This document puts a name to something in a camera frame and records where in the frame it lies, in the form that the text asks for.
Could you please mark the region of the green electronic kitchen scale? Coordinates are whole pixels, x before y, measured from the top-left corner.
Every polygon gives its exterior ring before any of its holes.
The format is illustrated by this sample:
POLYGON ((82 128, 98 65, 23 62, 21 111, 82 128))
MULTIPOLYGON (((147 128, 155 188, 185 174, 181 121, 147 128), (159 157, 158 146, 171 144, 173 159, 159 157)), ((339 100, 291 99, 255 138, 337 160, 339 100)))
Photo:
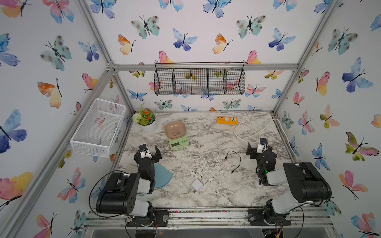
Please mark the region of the green electronic kitchen scale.
POLYGON ((178 137, 175 139, 169 138, 168 141, 169 141, 169 146, 172 150, 180 150, 184 147, 187 147, 190 144, 187 135, 185 135, 183 137, 178 137))

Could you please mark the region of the orange power strip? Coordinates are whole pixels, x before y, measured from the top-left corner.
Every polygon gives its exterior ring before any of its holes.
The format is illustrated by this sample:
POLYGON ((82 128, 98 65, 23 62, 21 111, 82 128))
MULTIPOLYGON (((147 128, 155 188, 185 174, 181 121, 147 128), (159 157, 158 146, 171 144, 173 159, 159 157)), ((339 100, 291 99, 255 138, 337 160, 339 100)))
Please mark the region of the orange power strip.
POLYGON ((216 119, 216 123, 221 124, 221 125, 237 125, 238 124, 238 118, 218 116, 216 119))

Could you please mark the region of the white usb charger adapter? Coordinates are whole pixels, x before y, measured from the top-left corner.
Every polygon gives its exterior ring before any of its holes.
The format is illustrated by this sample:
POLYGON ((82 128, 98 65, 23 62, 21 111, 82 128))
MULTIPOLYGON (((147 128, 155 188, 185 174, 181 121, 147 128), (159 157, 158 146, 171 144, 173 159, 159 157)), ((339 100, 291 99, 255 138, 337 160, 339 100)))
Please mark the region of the white usb charger adapter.
POLYGON ((203 187, 203 183, 199 180, 196 179, 192 184, 191 187, 194 189, 194 191, 200 191, 200 189, 203 187))

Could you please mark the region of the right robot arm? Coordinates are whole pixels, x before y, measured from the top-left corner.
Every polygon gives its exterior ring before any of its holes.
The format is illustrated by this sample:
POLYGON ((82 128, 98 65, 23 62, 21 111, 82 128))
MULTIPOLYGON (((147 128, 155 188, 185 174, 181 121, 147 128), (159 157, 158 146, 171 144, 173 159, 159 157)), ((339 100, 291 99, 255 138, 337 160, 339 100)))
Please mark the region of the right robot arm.
POLYGON ((257 162, 256 174, 259 184, 276 186, 288 184, 283 195, 266 202, 261 219, 269 225, 290 225, 286 217, 303 205, 318 206, 331 199, 332 190, 312 163, 284 163, 276 169, 277 154, 261 138, 257 147, 247 144, 246 154, 257 162))

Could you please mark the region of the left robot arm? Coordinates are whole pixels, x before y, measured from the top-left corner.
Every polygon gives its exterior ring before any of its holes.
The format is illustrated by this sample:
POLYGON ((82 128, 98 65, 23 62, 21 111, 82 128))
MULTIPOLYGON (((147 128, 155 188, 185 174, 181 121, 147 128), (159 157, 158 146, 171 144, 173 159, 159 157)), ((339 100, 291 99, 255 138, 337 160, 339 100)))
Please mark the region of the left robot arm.
POLYGON ((161 159, 157 146, 152 154, 146 144, 140 145, 134 155, 138 172, 128 174, 119 170, 112 171, 97 198, 96 212, 142 218, 152 216, 152 204, 141 201, 138 195, 153 193, 156 184, 155 164, 161 159))

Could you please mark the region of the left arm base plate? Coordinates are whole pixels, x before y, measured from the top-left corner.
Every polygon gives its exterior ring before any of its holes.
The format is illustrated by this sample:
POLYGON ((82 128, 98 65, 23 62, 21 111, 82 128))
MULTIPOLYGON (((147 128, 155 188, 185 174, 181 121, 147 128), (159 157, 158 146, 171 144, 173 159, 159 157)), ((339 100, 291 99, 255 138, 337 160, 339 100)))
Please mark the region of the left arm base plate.
POLYGON ((149 209, 148 214, 144 217, 132 216, 127 219, 126 226, 128 228, 142 228, 142 227, 167 227, 169 222, 168 210, 149 209))

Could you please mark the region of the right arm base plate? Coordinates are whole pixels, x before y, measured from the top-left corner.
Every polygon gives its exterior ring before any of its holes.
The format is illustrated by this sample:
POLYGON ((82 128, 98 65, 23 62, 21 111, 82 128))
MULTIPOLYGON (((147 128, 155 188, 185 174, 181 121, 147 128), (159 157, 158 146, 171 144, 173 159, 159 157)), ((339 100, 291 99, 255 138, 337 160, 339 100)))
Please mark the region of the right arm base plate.
POLYGON ((247 220, 251 226, 291 226, 291 221, 286 217, 289 214, 277 214, 272 210, 266 209, 249 209, 247 220))

